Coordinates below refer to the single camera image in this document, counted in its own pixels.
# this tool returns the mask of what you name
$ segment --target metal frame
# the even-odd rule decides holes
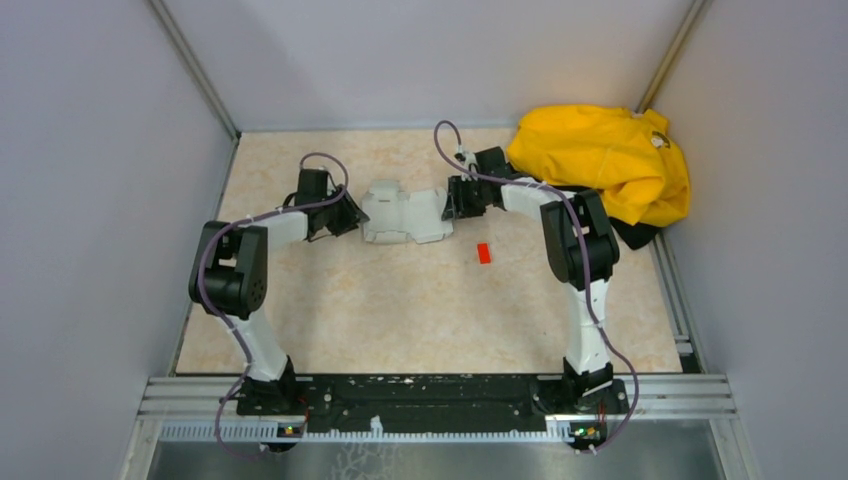
[[[227,134],[234,140],[234,154],[241,132],[215,91],[212,82],[205,74],[200,61],[195,56],[164,0],[145,0],[168,36],[175,53],[179,56],[209,108],[218,118]],[[712,3],[711,0],[693,0],[678,28],[666,54],[658,65],[645,93],[639,101],[637,112],[650,108],[657,93],[664,84],[671,68],[679,58],[691,32]],[[703,357],[703,349],[691,321],[690,310],[686,302],[671,246],[661,234],[651,244],[652,255],[659,273],[661,287],[664,290],[671,328],[681,357],[694,355],[705,371],[709,366]],[[629,376],[619,376],[625,382],[632,395],[633,381]],[[748,447],[744,428],[739,421],[733,396],[727,378],[723,374],[644,374],[640,375],[642,398],[634,421],[687,421],[709,420],[713,432],[717,458],[720,460],[726,478],[757,479],[753,455]],[[120,478],[147,478],[153,461],[155,448],[160,441],[210,440],[210,425],[219,406],[219,399],[234,381],[231,376],[163,377],[151,378],[141,402],[138,416],[129,445],[126,461]],[[562,424],[570,421],[592,420],[594,417],[581,415],[549,415],[548,425],[554,433],[559,432]],[[270,430],[258,427],[273,427],[281,424],[302,422],[303,417],[239,417],[235,414],[235,404],[225,406],[222,425],[227,429],[227,441],[258,442]],[[198,428],[189,431],[186,428]],[[469,441],[540,441],[541,437],[500,435],[494,437],[474,436]],[[553,435],[541,438],[551,441],[560,438]],[[301,441],[389,441],[403,440],[398,436],[370,432],[363,435],[307,434]],[[458,441],[450,438],[433,437],[430,441]],[[413,441],[422,441],[415,437]]]

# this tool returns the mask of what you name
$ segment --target yellow cloth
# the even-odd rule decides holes
[[[516,169],[551,185],[599,190],[611,217],[665,227],[689,213],[690,196],[683,152],[667,131],[653,110],[542,107],[521,119],[506,153]]]

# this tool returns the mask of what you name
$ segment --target white wall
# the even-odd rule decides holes
[[[635,107],[691,0],[167,0],[242,130]]]
[[[113,478],[229,139],[143,1],[0,18],[0,478]]]
[[[657,109],[687,155],[670,236],[765,478],[844,478],[848,3],[715,2]]]

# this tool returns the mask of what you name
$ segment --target black fabric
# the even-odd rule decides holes
[[[651,243],[651,240],[660,232],[660,227],[648,225],[647,223],[637,223],[636,225],[628,225],[617,218],[610,217],[612,228],[618,233],[618,236],[630,247],[631,250],[639,250],[645,245]]]

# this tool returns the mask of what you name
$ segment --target cable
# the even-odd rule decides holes
[[[332,161],[333,163],[335,163],[336,165],[338,165],[339,168],[341,168],[342,173],[344,174],[344,183],[342,184],[341,190],[339,190],[339,192],[335,196],[333,196],[332,198],[329,198],[327,200],[322,200],[320,202],[314,202],[314,203],[309,203],[309,204],[306,204],[306,205],[298,205],[298,206],[294,206],[294,207],[285,207],[285,208],[280,208],[280,209],[277,209],[277,210],[272,210],[270,212],[263,213],[263,214],[256,216],[256,217],[243,218],[241,220],[236,220],[235,222],[227,224],[222,229],[218,230],[218,232],[215,233],[215,235],[213,235],[212,238],[209,240],[209,243],[206,245],[206,248],[203,249],[203,254],[200,256],[200,263],[199,263],[200,268],[197,269],[197,290],[198,290],[198,293],[200,294],[200,299],[203,302],[203,305],[210,312],[212,312],[215,316],[217,316],[218,318],[220,318],[224,322],[224,325],[226,325],[227,328],[230,330],[230,332],[233,334],[233,336],[236,339],[236,342],[239,344],[239,346],[241,347],[241,350],[244,352],[245,363],[246,363],[246,366],[244,367],[244,371],[241,373],[241,375],[238,377],[238,379],[235,381],[235,383],[233,383],[233,385],[227,391],[227,394],[224,395],[224,398],[221,399],[220,405],[218,406],[218,411],[215,414],[215,440],[217,440],[218,445],[220,445],[221,448],[223,448],[225,452],[229,453],[230,455],[232,455],[236,458],[241,458],[243,460],[257,460],[258,458],[260,458],[265,453],[265,451],[263,451],[262,453],[257,454],[257,455],[243,455],[241,453],[238,453],[236,451],[231,450],[224,443],[224,440],[221,438],[221,415],[223,415],[223,413],[224,413],[224,405],[226,405],[227,402],[232,400],[233,395],[236,394],[239,387],[241,387],[241,384],[244,383],[244,380],[247,378],[247,374],[250,373],[250,368],[253,366],[253,353],[250,351],[250,347],[248,347],[247,342],[245,342],[245,340],[244,340],[244,337],[236,329],[236,326],[233,323],[233,321],[230,320],[230,318],[227,315],[225,315],[221,310],[219,310],[215,305],[213,305],[212,301],[209,299],[209,294],[206,291],[206,269],[203,268],[203,266],[206,265],[206,262],[209,260],[209,256],[212,254],[212,250],[215,248],[215,245],[218,244],[218,241],[221,240],[221,238],[223,238],[224,235],[226,235],[228,232],[232,231],[236,227],[239,227],[239,226],[242,226],[242,225],[248,225],[248,224],[251,224],[251,223],[254,223],[254,222],[261,222],[262,220],[267,220],[271,217],[275,217],[277,215],[282,215],[282,214],[288,213],[288,212],[311,210],[313,208],[326,207],[326,206],[332,205],[332,204],[338,202],[339,200],[341,200],[342,198],[344,198],[345,193],[347,193],[347,187],[348,187],[348,184],[349,184],[349,181],[350,181],[350,176],[348,175],[347,168],[345,168],[344,164],[341,161],[339,161],[339,159],[337,159],[336,157],[334,157],[330,154],[321,153],[321,152],[312,152],[312,153],[307,153],[306,155],[303,156],[303,158],[300,159],[300,168],[302,169],[304,162],[306,162],[306,160],[308,160],[312,157],[326,158],[326,159]]]
[[[580,228],[580,219],[577,216],[577,212],[574,211],[574,207],[568,201],[568,197],[566,197],[564,193],[554,187],[551,187],[550,185],[527,183],[517,180],[509,180],[506,178],[492,177],[490,175],[484,175],[479,172],[473,172],[463,167],[462,165],[456,163],[453,159],[450,158],[450,156],[445,153],[444,150],[442,150],[442,146],[439,143],[439,129],[442,127],[442,125],[447,125],[453,130],[453,133],[456,135],[456,143],[459,147],[462,147],[462,137],[459,134],[459,128],[457,128],[457,126],[450,120],[441,120],[439,121],[439,123],[436,124],[435,128],[433,128],[433,143],[435,144],[436,150],[438,150],[439,155],[441,155],[442,159],[447,162],[448,165],[472,178],[476,178],[479,180],[486,180],[489,182],[499,183],[501,185],[519,185],[528,188],[544,190],[546,192],[550,192],[558,196],[560,200],[562,200],[562,203],[565,204],[565,210],[568,212],[568,216],[569,218],[571,218],[571,223],[574,224],[575,227],[574,231],[577,234],[577,243],[580,246],[580,256],[583,260],[583,283],[586,285],[586,307],[589,309],[589,317],[591,317],[592,322],[598,328],[598,331],[601,334],[601,339],[604,341],[604,344],[606,345],[607,349],[609,349],[609,351],[612,352],[613,355],[621,359],[621,361],[624,362],[625,365],[627,365],[627,368],[630,370],[630,375],[633,376],[633,402],[630,404],[630,409],[627,411],[627,414],[624,416],[624,419],[622,419],[621,424],[619,424],[615,431],[610,434],[609,437],[607,437],[607,440],[603,444],[591,450],[582,450],[583,453],[592,453],[597,455],[608,445],[610,445],[612,441],[615,440],[615,438],[618,437],[618,435],[621,433],[622,430],[624,430],[624,427],[630,421],[630,418],[633,416],[633,413],[636,411],[636,404],[639,402],[639,375],[636,373],[636,368],[633,366],[630,360],[624,355],[622,355],[621,352],[619,352],[612,345],[612,342],[610,342],[610,339],[607,336],[607,332],[601,325],[601,321],[598,320],[598,316],[595,314],[595,309],[592,307],[592,275],[591,270],[589,268],[589,254],[588,249],[586,248],[586,239],[583,237],[583,230],[582,228]]]

